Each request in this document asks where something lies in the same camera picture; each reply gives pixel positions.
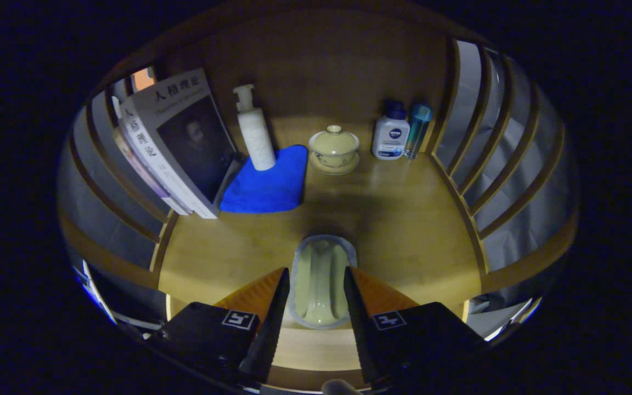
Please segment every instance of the clear plastic bottle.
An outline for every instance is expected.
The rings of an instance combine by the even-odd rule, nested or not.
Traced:
[[[374,127],[372,155],[382,160],[399,159],[409,138],[409,130],[404,103],[388,102],[384,116]]]
[[[428,123],[431,122],[432,117],[433,110],[428,105],[416,104],[411,108],[411,114],[409,115],[411,130],[409,131],[406,147],[404,147],[405,157],[416,159],[416,155],[419,154],[421,149],[421,143],[424,142],[424,137],[426,137]]]

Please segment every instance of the blue towel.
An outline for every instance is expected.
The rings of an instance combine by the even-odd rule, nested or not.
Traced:
[[[276,163],[259,172],[253,160],[243,166],[226,189],[221,210],[225,212],[266,213],[293,210],[304,190],[308,149],[292,145],[275,153]]]

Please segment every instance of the pump dispenser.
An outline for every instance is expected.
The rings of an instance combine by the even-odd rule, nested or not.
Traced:
[[[274,150],[268,135],[263,110],[253,107],[253,92],[255,85],[241,85],[233,89],[238,95],[238,125],[243,133],[243,140],[248,148],[248,154],[255,170],[268,170],[275,163]]]

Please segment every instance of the wooden surface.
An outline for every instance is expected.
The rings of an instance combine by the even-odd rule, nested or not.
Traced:
[[[329,233],[353,243],[365,272],[417,303],[442,302],[461,317],[460,305],[481,293],[481,283],[456,204],[425,156],[386,162],[361,152],[358,168],[338,177],[309,165],[304,202],[295,210],[178,218],[159,289],[184,303],[214,304],[271,270],[291,267],[306,236]],[[353,330],[283,328],[273,365],[359,369]]]
[[[185,48],[204,37],[213,35],[221,30],[242,25],[255,18],[265,18],[282,15],[289,10],[356,10],[369,15],[388,15],[417,29],[426,29],[437,35],[450,35],[459,40],[486,43],[484,37],[471,30],[457,25],[446,17],[422,7],[413,2],[391,2],[390,0],[235,0],[225,2],[218,7],[189,18],[140,48],[128,48],[129,55],[120,60],[102,79],[98,87],[92,92],[94,97],[103,87],[116,82],[131,73],[137,72],[148,65],[155,64],[161,58]],[[306,24],[304,30],[320,33],[312,25]],[[227,52],[233,52],[233,46],[227,47]]]
[[[265,113],[276,148],[306,145],[314,133],[341,125],[365,152],[385,99],[401,100],[407,109],[419,100],[441,107],[446,38],[358,10],[291,10],[203,38],[161,67],[168,75],[204,67],[243,153],[233,93],[243,83],[255,84],[254,103]]]

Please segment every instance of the white bottle label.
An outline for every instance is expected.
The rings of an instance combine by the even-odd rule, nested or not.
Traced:
[[[402,138],[404,133],[400,128],[392,128],[389,132],[382,132],[377,146],[377,155],[397,157],[404,152],[406,138]]]

